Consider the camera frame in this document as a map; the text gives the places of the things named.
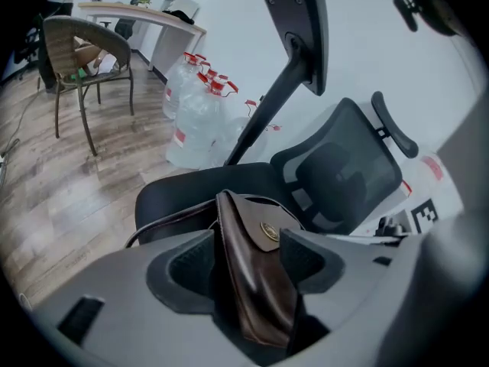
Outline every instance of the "wooden floor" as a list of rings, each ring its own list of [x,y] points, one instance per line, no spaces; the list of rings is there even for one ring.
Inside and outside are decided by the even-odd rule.
[[[0,191],[0,259],[14,289],[35,305],[90,262],[119,250],[134,231],[134,202],[149,182],[181,173],[166,162],[171,122],[163,117],[164,85],[137,55],[134,112],[129,81],[90,88],[85,105],[99,155],[89,150],[76,92],[60,100],[54,137],[54,96],[41,91],[17,134]],[[0,148],[37,91],[37,71],[0,92]]]

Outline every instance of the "leather flap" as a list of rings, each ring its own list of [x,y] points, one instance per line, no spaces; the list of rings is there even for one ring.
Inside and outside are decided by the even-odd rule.
[[[271,252],[279,248],[279,242],[273,237],[278,237],[280,229],[300,229],[299,222],[281,206],[254,203],[230,190],[224,192],[229,194],[235,204],[251,240],[263,252]]]

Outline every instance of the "mesh chair back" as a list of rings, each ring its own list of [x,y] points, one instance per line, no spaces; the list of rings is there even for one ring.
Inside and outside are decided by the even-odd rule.
[[[389,149],[348,98],[317,133],[270,163],[317,232],[349,234],[402,183]]]
[[[99,24],[70,16],[53,16],[44,20],[47,53],[55,73],[69,76],[78,72],[74,37],[80,37],[113,54],[119,68],[131,61],[128,42],[114,31]]]
[[[125,40],[128,40],[132,36],[134,23],[136,23],[136,21],[133,19],[119,19],[115,25],[114,31]]]

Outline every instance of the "brown leather bag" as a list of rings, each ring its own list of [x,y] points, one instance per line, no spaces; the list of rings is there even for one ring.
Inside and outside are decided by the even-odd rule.
[[[241,332],[256,343],[286,348],[297,291],[280,263],[279,232],[300,224],[281,206],[254,203],[229,190],[216,202]]]

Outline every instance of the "chair leg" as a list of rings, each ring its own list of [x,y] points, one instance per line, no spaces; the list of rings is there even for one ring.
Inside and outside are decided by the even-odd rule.
[[[134,115],[134,107],[132,105],[132,94],[134,93],[134,77],[132,76],[132,69],[129,67],[129,80],[131,81],[131,89],[129,90],[129,108],[131,115]]]
[[[89,88],[90,88],[91,84],[89,84],[87,87],[85,87],[85,91],[83,93],[83,96],[82,96],[82,99],[85,100],[85,95],[87,94],[87,92],[89,91]]]
[[[93,156],[97,156],[97,151],[95,150],[95,146],[93,145],[93,141],[92,141],[92,136],[90,135],[89,125],[86,121],[85,105],[83,102],[83,92],[81,86],[78,86],[78,102],[79,102],[79,110],[82,113],[82,122],[83,122],[83,128],[85,129],[86,139],[89,141],[89,146],[90,149],[92,150]]]
[[[97,83],[97,100],[99,101],[99,105],[100,105],[100,83]]]
[[[60,138],[60,130],[58,128],[58,114],[60,112],[60,90],[61,85],[58,81],[56,84],[56,101],[54,103],[54,131],[56,133],[56,138]]]

